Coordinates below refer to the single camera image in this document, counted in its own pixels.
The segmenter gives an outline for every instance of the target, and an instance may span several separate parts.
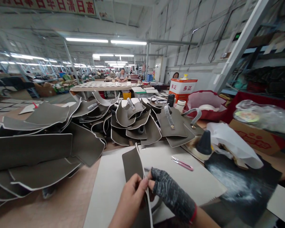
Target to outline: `cardboard box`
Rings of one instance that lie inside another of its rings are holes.
[[[273,155],[285,148],[285,140],[266,130],[256,128],[252,125],[232,120],[229,126],[245,140],[252,148],[267,154]]]
[[[52,97],[56,95],[56,92],[50,83],[45,82],[44,86],[41,86],[37,83],[34,84],[35,84],[35,89],[37,93],[40,95],[40,97]]]
[[[194,87],[197,83],[197,79],[181,80],[178,78],[172,78],[170,82],[169,94],[174,94],[176,102],[178,100],[188,101],[188,97],[193,93]]]

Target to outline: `red bag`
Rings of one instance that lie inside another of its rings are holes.
[[[214,93],[211,90],[200,90],[189,95],[184,112],[192,108],[198,108],[201,105],[212,105],[215,108],[219,108],[219,111],[202,110],[202,116],[200,119],[219,122],[227,112],[227,108],[225,106],[226,102],[227,101],[225,99],[219,97],[217,93]],[[194,118],[196,114],[197,112],[192,112],[188,116]]]

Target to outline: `yellow bucket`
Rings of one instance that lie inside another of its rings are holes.
[[[126,100],[127,98],[131,99],[131,93],[123,93],[123,99]]]

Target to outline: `workbench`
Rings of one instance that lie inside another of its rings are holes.
[[[3,115],[25,120],[31,113],[18,115],[19,108]],[[197,124],[205,128],[208,121],[199,120]],[[124,146],[109,142],[103,152],[119,149]],[[277,153],[267,156],[256,150],[256,153],[282,172],[285,180],[285,154]],[[25,198],[12,200],[0,208],[1,227],[83,227],[90,198],[97,175],[100,159],[91,167],[84,166],[72,178],[65,178],[57,184],[57,192],[50,199],[44,200],[41,191],[32,192]]]

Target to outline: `red cloth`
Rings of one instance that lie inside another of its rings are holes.
[[[252,93],[245,93],[245,92],[238,92],[234,99],[228,106],[227,113],[222,118],[222,121],[225,123],[230,123],[233,119],[233,113],[236,110],[236,105],[241,102],[242,100],[252,100],[260,105],[275,105],[280,108],[285,109],[285,101],[275,98],[264,97],[260,95],[255,95]]]

